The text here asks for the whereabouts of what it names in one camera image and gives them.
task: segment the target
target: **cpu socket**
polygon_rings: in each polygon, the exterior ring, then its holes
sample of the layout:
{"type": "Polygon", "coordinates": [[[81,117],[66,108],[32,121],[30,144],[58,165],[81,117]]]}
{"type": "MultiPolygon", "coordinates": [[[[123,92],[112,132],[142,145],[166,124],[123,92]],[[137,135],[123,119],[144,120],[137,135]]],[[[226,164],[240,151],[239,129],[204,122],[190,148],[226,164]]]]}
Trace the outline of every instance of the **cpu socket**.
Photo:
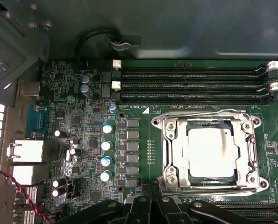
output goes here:
{"type": "Polygon", "coordinates": [[[233,109],[173,111],[151,122],[162,130],[163,194],[248,196],[268,189],[258,170],[259,117],[233,109]]]}

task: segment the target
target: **solid capacitor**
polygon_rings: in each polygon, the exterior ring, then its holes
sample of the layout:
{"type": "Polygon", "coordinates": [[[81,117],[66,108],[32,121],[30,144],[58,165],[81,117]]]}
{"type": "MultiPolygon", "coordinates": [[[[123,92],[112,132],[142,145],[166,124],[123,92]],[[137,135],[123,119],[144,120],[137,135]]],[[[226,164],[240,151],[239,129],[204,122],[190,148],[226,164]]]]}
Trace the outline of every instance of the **solid capacitor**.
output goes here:
{"type": "Polygon", "coordinates": [[[110,113],[115,113],[117,111],[117,107],[115,104],[110,104],[109,105],[109,111],[110,113]]]}
{"type": "Polygon", "coordinates": [[[111,125],[104,125],[102,131],[105,134],[110,134],[113,131],[113,127],[111,125]]]}
{"type": "Polygon", "coordinates": [[[104,141],[102,144],[101,144],[101,149],[103,151],[107,151],[107,150],[110,150],[112,148],[113,144],[110,142],[110,141],[104,141]]]}
{"type": "Polygon", "coordinates": [[[100,175],[100,179],[103,182],[107,182],[108,180],[111,179],[111,177],[112,177],[112,173],[109,170],[106,170],[106,171],[102,172],[101,175],[100,175]]]}
{"type": "Polygon", "coordinates": [[[108,167],[112,164],[112,158],[109,156],[103,157],[101,159],[101,164],[103,167],[108,167]]]}
{"type": "Polygon", "coordinates": [[[65,185],[66,183],[67,182],[66,182],[65,178],[60,178],[60,179],[53,181],[53,187],[54,188],[61,187],[61,186],[65,185]]]}
{"type": "Polygon", "coordinates": [[[79,148],[71,148],[70,149],[70,154],[71,155],[81,155],[82,154],[82,150],[80,150],[79,148]]]}
{"type": "Polygon", "coordinates": [[[83,95],[87,96],[90,94],[90,89],[88,85],[82,85],[80,88],[80,91],[82,92],[83,95]]]}
{"type": "Polygon", "coordinates": [[[51,194],[53,195],[53,197],[58,197],[58,196],[61,196],[65,193],[66,193],[66,188],[65,187],[60,187],[60,188],[57,188],[57,189],[53,190],[53,192],[51,194]]]}
{"type": "Polygon", "coordinates": [[[55,136],[58,137],[58,138],[65,139],[65,138],[67,138],[68,134],[65,131],[56,130],[55,131],[55,136]]]}
{"type": "Polygon", "coordinates": [[[81,83],[82,83],[82,84],[87,84],[88,82],[90,82],[89,76],[83,75],[83,76],[81,77],[81,83]]]}

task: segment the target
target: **motherboard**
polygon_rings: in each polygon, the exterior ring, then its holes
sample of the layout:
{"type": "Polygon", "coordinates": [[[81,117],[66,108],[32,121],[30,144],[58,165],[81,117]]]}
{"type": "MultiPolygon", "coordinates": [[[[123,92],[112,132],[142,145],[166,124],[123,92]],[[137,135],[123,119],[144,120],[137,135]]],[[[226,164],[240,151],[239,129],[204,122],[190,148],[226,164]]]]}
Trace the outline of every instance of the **motherboard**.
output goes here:
{"type": "Polygon", "coordinates": [[[75,70],[50,61],[25,136],[58,142],[44,211],[65,205],[65,217],[123,203],[157,179],[183,204],[237,207],[254,220],[278,215],[269,207],[278,204],[278,69],[267,63],[83,61],[75,70]]]}

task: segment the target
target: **red and black wire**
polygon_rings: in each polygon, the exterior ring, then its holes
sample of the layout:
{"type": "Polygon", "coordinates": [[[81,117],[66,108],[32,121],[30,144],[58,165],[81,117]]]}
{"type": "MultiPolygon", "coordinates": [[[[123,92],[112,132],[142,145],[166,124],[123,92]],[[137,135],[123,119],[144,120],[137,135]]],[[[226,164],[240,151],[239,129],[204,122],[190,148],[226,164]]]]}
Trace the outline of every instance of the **red and black wire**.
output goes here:
{"type": "Polygon", "coordinates": [[[6,178],[9,178],[10,181],[12,183],[15,184],[15,186],[19,189],[19,192],[25,197],[25,199],[27,200],[28,204],[34,209],[35,213],[42,216],[42,218],[44,219],[44,221],[49,221],[49,222],[53,222],[55,223],[56,221],[53,218],[47,217],[45,214],[41,213],[39,211],[39,208],[36,204],[34,204],[31,200],[31,198],[29,197],[29,195],[26,193],[25,189],[23,188],[23,186],[18,183],[16,181],[16,179],[9,173],[3,172],[0,170],[0,175],[3,175],[6,178]]]}

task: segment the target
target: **green circuit board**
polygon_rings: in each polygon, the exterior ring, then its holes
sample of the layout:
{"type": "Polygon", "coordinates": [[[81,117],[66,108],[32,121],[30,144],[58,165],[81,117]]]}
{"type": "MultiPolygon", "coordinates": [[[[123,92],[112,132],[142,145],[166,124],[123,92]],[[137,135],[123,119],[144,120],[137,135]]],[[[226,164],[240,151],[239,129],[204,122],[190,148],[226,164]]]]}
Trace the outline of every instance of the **green circuit board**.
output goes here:
{"type": "MultiPolygon", "coordinates": [[[[256,67],[262,61],[198,61],[198,60],[133,60],[122,61],[123,67],[173,67],[189,65],[193,67],[256,67]]],[[[48,130],[46,137],[60,141],[58,161],[54,161],[50,168],[50,180],[62,176],[80,178],[81,196],[66,200],[65,197],[55,199],[51,197],[51,183],[47,183],[45,210],[61,203],[69,205],[69,214],[83,210],[99,201],[113,199],[123,202],[128,196],[140,195],[141,179],[153,179],[161,175],[162,171],[162,136],[161,131],[151,125],[151,119],[161,113],[169,111],[217,111],[220,109],[244,109],[250,114],[262,119],[263,124],[256,129],[256,143],[260,168],[260,176],[269,181],[268,190],[249,197],[209,196],[197,199],[210,202],[277,202],[278,203],[278,102],[269,105],[118,105],[117,111],[110,113],[108,106],[112,102],[107,91],[111,87],[104,82],[105,72],[112,69],[112,61],[85,61],[79,70],[72,69],[71,62],[52,61],[43,67],[42,95],[47,101],[43,106],[48,109],[48,130]],[[87,75],[90,78],[90,94],[83,95],[80,89],[80,78],[87,75]],[[67,97],[73,96],[73,103],[67,102],[67,97]],[[128,120],[137,119],[138,127],[126,127],[128,120]],[[109,124],[113,127],[110,134],[104,134],[102,127],[109,124]],[[67,139],[55,138],[55,130],[65,130],[70,134],[69,140],[79,140],[82,155],[65,161],[66,150],[71,147],[67,139]],[[127,139],[127,131],[139,133],[135,139],[127,139]],[[101,150],[101,143],[110,141],[113,149],[101,150]],[[120,185],[117,161],[119,146],[126,142],[138,142],[139,174],[131,178],[138,179],[138,186],[127,187],[120,185]],[[110,156],[113,164],[102,167],[100,160],[110,156]],[[108,182],[100,180],[100,174],[109,170],[112,177],[108,182]]],[[[196,198],[179,197],[187,203],[196,198]]]]}

